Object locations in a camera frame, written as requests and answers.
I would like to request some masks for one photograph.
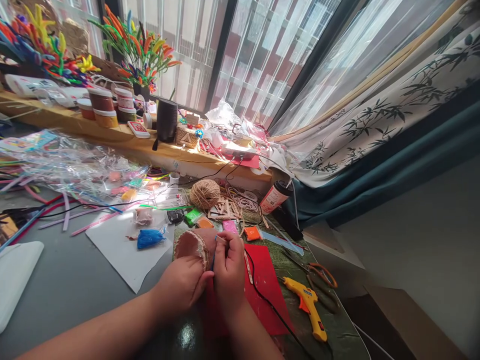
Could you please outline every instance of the remote control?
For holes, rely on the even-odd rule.
[[[137,138],[148,139],[150,137],[150,133],[141,122],[129,121],[127,124]]]

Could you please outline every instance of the white paper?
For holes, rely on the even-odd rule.
[[[133,221],[134,212],[135,209],[131,208],[114,216],[88,229],[86,235],[137,294],[149,271],[172,246],[175,225],[166,226],[163,235],[166,239],[162,243],[138,250],[137,241],[127,238],[139,232]],[[153,210],[153,219],[152,228],[166,225],[166,211]]]

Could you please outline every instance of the bamboo print curtain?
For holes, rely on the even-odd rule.
[[[327,121],[282,141],[296,155],[290,165],[296,177],[311,188],[328,183],[477,81],[479,12],[479,1],[466,1],[374,87]]]

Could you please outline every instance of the window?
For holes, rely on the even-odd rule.
[[[97,0],[51,0],[51,4],[60,23],[70,18],[88,31],[90,53],[99,58],[104,58],[102,34],[95,25],[88,22],[89,19],[100,21]],[[15,11],[9,6],[7,0],[0,0],[0,16],[2,19],[8,20],[15,16]]]
[[[161,34],[183,63],[160,74],[155,95],[169,99],[175,89],[173,101],[203,112],[227,0],[121,0],[121,4],[125,20],[131,10],[133,21]]]
[[[326,113],[399,50],[428,29],[454,0],[370,0],[316,69],[289,109],[270,129],[272,136],[301,129]],[[321,17],[335,11],[322,8]],[[310,19],[303,21],[308,28]],[[295,47],[303,44],[300,35]]]
[[[268,127],[340,0],[238,0],[211,107]]]

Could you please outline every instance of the red felt sheet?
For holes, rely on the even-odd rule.
[[[280,313],[288,326],[293,329],[268,247],[245,244],[245,249],[253,259],[253,266],[250,259],[248,259],[248,261],[250,263],[250,270],[253,273],[253,281],[258,290],[275,306],[275,309]],[[273,311],[271,306],[257,294],[254,286],[250,284],[246,264],[245,296],[262,325],[271,336],[288,334],[287,328],[283,325],[278,315]],[[199,306],[205,337],[207,339],[216,339],[228,336],[229,332],[215,296],[213,280],[205,288]]]

